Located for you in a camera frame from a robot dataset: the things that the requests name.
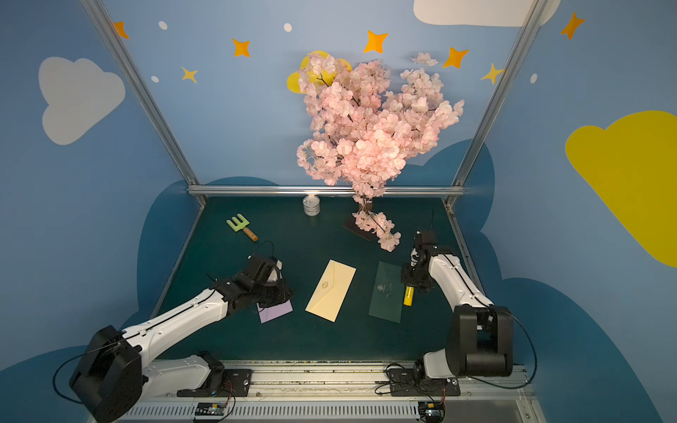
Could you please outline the purple envelope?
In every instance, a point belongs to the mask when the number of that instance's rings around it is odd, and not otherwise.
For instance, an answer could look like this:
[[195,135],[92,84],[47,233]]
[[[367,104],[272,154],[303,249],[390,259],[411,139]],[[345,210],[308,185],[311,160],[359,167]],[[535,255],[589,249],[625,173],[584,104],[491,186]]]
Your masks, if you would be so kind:
[[257,306],[257,313],[261,324],[266,324],[274,319],[283,317],[293,310],[292,301],[285,301],[284,303],[266,308]]

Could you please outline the dark green envelope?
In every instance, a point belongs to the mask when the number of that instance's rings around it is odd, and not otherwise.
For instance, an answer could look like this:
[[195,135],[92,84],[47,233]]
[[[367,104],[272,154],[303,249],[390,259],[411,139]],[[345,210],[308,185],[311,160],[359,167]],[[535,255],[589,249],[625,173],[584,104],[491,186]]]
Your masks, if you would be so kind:
[[404,297],[405,285],[401,281],[401,267],[380,262],[368,314],[371,317],[399,324]]

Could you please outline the cream yellow envelope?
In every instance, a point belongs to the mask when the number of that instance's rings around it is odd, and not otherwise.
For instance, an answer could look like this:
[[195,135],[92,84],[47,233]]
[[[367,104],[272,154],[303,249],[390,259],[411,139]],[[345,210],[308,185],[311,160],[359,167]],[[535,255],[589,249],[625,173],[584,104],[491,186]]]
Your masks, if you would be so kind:
[[335,323],[356,269],[330,260],[305,310]]

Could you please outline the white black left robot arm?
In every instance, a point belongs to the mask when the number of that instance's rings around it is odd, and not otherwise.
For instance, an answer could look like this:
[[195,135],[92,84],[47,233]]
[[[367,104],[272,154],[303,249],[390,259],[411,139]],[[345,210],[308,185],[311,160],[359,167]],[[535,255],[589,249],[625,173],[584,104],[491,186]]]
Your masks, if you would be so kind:
[[216,397],[227,387],[224,365],[209,352],[158,361],[202,328],[256,304],[271,308],[293,296],[276,257],[251,255],[243,271],[215,280],[193,299],[141,324],[97,331],[79,356],[69,386],[98,422],[113,422],[140,400],[175,393]]

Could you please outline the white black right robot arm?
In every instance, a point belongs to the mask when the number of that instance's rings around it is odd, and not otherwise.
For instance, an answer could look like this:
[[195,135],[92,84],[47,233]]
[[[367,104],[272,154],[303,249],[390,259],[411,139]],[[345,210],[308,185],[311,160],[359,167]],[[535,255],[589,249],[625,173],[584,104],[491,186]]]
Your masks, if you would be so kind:
[[452,310],[446,346],[424,354],[418,370],[428,379],[455,376],[507,377],[513,369],[511,312],[496,306],[463,269],[460,259],[437,245],[435,233],[419,231],[414,236],[410,262],[402,266],[407,288],[405,304],[413,292],[427,293],[439,287]]

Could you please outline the silver tin can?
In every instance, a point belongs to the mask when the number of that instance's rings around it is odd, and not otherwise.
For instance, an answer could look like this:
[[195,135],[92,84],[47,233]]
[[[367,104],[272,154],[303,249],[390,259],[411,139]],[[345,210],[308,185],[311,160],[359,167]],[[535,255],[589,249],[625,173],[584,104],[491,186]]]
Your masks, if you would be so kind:
[[316,195],[307,195],[303,199],[303,211],[310,217],[319,215],[321,211],[320,198]]

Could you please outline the left green circuit board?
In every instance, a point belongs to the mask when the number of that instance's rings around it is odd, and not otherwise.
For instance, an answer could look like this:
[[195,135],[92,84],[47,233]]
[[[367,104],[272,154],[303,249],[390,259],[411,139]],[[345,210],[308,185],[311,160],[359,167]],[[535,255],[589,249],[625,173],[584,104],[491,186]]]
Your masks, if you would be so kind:
[[195,421],[220,421],[227,416],[228,404],[225,402],[199,402],[193,419]]

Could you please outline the green circuit board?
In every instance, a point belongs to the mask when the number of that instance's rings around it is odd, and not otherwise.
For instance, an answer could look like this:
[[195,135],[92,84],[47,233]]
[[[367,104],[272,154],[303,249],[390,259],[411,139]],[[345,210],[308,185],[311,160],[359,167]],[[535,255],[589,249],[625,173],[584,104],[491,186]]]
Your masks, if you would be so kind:
[[422,423],[441,423],[444,420],[444,408],[435,402],[419,402],[418,412]]
[[227,416],[228,404],[225,402],[199,402],[193,419],[195,421],[220,421]]

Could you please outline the right green circuit board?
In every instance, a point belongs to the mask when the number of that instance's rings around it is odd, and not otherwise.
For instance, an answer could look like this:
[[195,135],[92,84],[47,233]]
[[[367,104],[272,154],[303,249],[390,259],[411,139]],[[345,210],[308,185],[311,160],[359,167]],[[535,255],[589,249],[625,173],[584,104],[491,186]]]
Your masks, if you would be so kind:
[[419,402],[418,412],[422,423],[441,423],[444,420],[444,408],[435,402]]

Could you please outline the pink cherry blossom tree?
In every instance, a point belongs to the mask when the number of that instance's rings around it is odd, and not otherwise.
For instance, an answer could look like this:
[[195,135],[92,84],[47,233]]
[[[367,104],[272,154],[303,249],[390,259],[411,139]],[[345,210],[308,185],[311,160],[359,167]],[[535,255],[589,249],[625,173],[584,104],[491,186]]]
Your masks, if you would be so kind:
[[407,162],[437,146],[443,130],[464,114],[465,103],[450,103],[428,54],[414,58],[405,83],[391,91],[391,75],[381,61],[352,68],[329,54],[313,52],[298,70],[297,86],[311,118],[312,136],[296,150],[297,164],[327,186],[345,183],[354,191],[358,229],[373,234],[392,252],[401,235],[384,213],[372,211],[375,198]]

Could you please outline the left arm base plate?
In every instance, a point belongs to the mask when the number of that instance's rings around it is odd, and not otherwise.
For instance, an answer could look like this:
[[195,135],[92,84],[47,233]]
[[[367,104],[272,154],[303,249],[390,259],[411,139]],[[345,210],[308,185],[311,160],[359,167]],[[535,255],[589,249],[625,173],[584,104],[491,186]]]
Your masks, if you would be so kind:
[[206,381],[193,390],[181,390],[176,393],[179,398],[216,398],[248,396],[253,371],[248,368],[224,369],[212,371]]

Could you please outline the aluminium front mounting rail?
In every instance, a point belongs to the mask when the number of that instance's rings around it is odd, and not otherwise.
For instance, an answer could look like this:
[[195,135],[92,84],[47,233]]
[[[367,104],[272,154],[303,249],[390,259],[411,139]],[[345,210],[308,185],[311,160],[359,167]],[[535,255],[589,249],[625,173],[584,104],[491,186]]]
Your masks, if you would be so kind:
[[[248,396],[179,398],[175,393],[136,403],[121,422],[419,422],[418,403],[444,408],[442,422],[543,422],[546,417],[527,371],[484,384],[456,378],[459,397],[393,397],[387,368],[412,368],[412,361],[226,361],[226,369],[253,371]],[[199,402],[225,402],[220,421],[195,421]]]

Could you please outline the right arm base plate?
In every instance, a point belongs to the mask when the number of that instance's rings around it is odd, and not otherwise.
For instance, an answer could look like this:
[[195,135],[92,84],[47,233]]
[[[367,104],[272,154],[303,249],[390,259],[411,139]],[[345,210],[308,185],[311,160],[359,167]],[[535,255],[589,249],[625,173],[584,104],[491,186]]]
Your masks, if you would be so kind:
[[412,368],[387,368],[389,393],[393,397],[459,397],[461,390],[456,378],[431,379]]

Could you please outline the right aluminium frame post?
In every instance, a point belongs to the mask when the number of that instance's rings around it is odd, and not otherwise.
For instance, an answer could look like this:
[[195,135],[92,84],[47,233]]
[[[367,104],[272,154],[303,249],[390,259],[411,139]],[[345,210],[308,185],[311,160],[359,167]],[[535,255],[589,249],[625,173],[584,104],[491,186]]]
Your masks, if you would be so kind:
[[461,160],[452,187],[462,189],[465,186],[465,182],[468,176],[470,176],[472,167],[479,157],[481,148],[483,148],[495,120],[500,114],[502,105],[504,105],[521,66],[528,55],[529,49],[539,32],[541,18],[545,14],[547,7],[547,0],[532,2],[525,17],[525,23],[521,27],[516,42],[507,58],[504,72],[501,74],[499,81],[495,85],[495,89],[481,118],[479,127],[465,152],[463,160]]

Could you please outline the aluminium frame post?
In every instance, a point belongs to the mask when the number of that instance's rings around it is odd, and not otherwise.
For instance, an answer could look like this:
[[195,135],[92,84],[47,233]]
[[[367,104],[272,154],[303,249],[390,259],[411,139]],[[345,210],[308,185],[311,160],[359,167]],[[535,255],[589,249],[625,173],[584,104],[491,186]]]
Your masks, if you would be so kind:
[[483,148],[495,120],[500,114],[502,105],[504,105],[521,66],[528,55],[529,49],[539,32],[541,18],[545,14],[547,7],[547,0],[532,2],[525,17],[525,23],[521,27],[516,42],[507,58],[504,72],[501,74],[499,81],[495,85],[495,89],[481,118],[479,127],[465,152],[463,160],[461,160],[452,187],[462,189],[465,186],[465,182],[468,176],[470,176],[472,167],[479,157],[481,148]]
[[183,179],[187,181],[188,185],[199,185],[197,175],[188,162],[188,159],[179,145],[176,136],[169,127],[167,120],[160,111],[146,81],[135,64],[132,55],[127,47],[125,47],[123,38],[118,34],[114,22],[109,16],[104,4],[102,1],[97,0],[81,0],[80,3],[89,19],[91,19],[98,34],[102,37],[102,40],[120,70],[123,72],[130,88],[138,98],[141,107],[146,112],[150,123],[158,133],[160,140],[164,144],[172,160],[174,160]]

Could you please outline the left aluminium frame post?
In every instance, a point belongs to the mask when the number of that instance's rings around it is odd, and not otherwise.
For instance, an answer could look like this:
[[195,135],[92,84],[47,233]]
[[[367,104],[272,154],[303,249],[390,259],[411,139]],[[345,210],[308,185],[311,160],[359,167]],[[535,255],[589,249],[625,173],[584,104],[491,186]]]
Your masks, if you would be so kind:
[[91,19],[98,34],[102,37],[102,40],[120,70],[123,72],[130,88],[138,98],[141,107],[146,112],[150,123],[158,133],[160,140],[164,144],[172,160],[174,160],[183,179],[187,181],[188,185],[199,185],[197,175],[188,162],[188,159],[179,145],[176,136],[169,127],[167,120],[160,111],[146,81],[135,64],[132,55],[127,47],[125,47],[123,38],[118,34],[114,22],[109,16],[104,4],[102,1],[97,0],[81,0],[80,3],[89,19]]

